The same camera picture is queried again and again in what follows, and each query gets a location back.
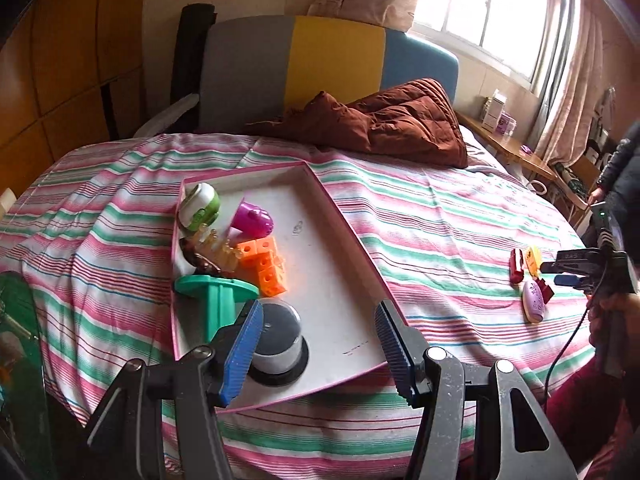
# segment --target orange linking cube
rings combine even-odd
[[[284,261],[278,256],[276,240],[268,236],[239,243],[236,248],[242,254],[240,265],[255,267],[260,291],[270,298],[287,290]]]

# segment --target bed headboard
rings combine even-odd
[[[319,91],[349,103],[423,77],[450,101],[458,59],[397,30],[316,16],[252,16],[212,25],[200,78],[199,131],[232,132],[302,108]]]

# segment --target window sill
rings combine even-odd
[[[414,22],[413,26],[409,29],[408,34],[411,36],[415,36],[416,38],[428,40],[432,43],[438,44],[439,46],[448,48],[449,50],[452,50],[454,54],[459,53],[463,56],[476,59],[479,62],[500,72],[517,85],[522,86],[525,90],[531,92],[531,81],[528,81],[522,74],[519,74],[515,70],[512,70],[500,60],[495,59],[495,57],[492,57],[485,50],[479,48],[477,45],[471,44],[468,41],[463,40],[462,38],[457,38],[452,34],[434,30],[427,25],[423,25],[417,22]]]

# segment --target black round base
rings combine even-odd
[[[261,372],[258,368],[255,368],[253,364],[249,366],[248,375],[255,382],[264,384],[265,386],[286,386],[295,382],[302,372],[305,371],[306,364],[309,362],[309,346],[306,344],[306,339],[302,338],[302,350],[300,352],[300,359],[295,366],[283,374],[267,374]]]

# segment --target printed mark on tray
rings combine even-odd
[[[347,350],[346,352],[342,352],[342,355],[351,355],[351,354],[353,354],[354,351],[356,351],[361,346],[366,345],[368,342],[369,342],[369,340],[367,339],[364,343],[360,343],[358,346],[354,346],[351,350]]]

